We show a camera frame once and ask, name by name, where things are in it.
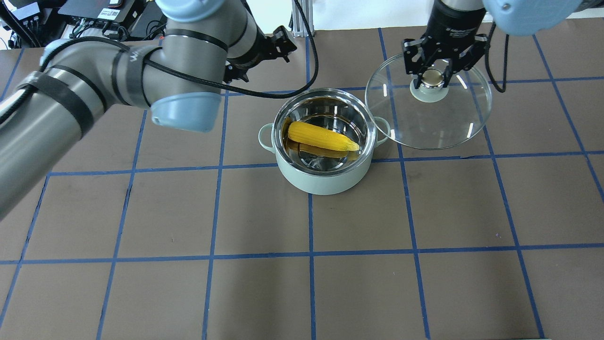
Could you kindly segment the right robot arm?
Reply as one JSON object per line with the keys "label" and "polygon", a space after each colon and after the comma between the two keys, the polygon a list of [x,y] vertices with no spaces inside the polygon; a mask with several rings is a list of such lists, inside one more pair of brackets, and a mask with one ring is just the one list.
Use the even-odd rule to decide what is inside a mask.
{"label": "right robot arm", "polygon": [[405,39],[402,55],[411,88],[446,88],[453,75],[489,58],[496,28],[530,36],[601,0],[434,0],[420,39]]}

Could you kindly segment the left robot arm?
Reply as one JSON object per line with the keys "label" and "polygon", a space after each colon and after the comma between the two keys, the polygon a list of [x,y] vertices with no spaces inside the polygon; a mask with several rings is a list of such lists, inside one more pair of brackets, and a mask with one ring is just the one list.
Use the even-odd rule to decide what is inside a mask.
{"label": "left robot arm", "polygon": [[80,37],[45,48],[41,64],[1,103],[0,213],[5,218],[113,105],[150,110],[163,127],[213,129],[220,91],[282,99],[231,86],[296,44],[279,26],[263,33],[241,0],[159,0],[161,46]]}

